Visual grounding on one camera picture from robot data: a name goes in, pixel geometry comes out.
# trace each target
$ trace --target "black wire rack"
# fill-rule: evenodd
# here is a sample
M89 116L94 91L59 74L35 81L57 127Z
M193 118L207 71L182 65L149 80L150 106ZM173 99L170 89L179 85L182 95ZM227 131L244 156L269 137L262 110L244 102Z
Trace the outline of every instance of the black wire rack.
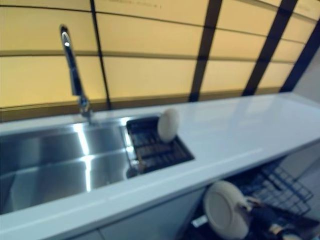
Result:
M255 197L267 205L303 216L310 211L308 201L313 193L285 171L283 158L229 179L244 195Z
M127 122L135 154L143 164L143 173L193 160L182 141L176 136L170 143L161 141L157 131L158 117Z

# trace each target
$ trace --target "stainless steel sink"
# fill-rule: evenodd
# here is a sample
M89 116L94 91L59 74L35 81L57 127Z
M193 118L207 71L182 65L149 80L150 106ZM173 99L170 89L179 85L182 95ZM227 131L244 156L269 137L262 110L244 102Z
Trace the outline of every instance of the stainless steel sink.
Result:
M123 117L94 125L77 123L0 136L1 214L142 174L143 161L136 156L127 122L148 117Z

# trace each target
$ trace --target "faucet spout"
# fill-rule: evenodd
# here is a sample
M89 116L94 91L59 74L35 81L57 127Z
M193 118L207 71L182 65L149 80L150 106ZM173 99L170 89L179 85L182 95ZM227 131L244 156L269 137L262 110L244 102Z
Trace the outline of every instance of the faucet spout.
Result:
M68 28L65 25L60 26L60 36L66 61L69 67L72 95L79 96L78 104L80 106L80 113L83 117L85 117L88 120L89 124L91 124L92 110L90 102L81 84L81 79L76 63L76 57L72 48L70 34Z

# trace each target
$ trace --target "white cabinet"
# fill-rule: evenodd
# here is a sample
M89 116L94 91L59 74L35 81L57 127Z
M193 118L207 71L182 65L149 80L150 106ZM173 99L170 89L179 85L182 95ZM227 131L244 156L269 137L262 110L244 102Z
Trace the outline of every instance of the white cabinet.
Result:
M174 240L189 223L205 189L198 189L100 228L106 240Z
M281 167L294 178L299 178L319 158L320 142L317 142L316 144L289 154L281 163Z
M87 232L85 234L70 238L69 240L104 240L98 230Z

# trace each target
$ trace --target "countertop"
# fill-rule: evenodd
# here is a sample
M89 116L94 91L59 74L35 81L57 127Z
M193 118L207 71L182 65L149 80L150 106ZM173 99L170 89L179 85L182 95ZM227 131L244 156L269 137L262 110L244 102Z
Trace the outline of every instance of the countertop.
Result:
M97 119L175 108L195 160L0 216L0 239L66 238L204 187L320 140L320 104L294 93L95 113ZM1 134L79 122L64 115L2 123Z

